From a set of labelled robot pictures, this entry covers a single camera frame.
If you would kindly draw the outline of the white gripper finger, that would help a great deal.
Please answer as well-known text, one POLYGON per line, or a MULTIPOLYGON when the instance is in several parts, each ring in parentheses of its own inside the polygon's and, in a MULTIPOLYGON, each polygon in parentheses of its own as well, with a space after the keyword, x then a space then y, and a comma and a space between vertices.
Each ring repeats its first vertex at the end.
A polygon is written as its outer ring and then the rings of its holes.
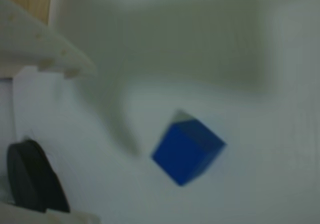
POLYGON ((96 66, 62 35, 11 0, 0 0, 0 63, 4 67, 35 66, 66 78, 96 73, 96 66))
POLYGON ((100 218, 93 214, 73 211, 64 213, 48 209, 45 213, 0 203, 1 224, 99 224, 100 218))

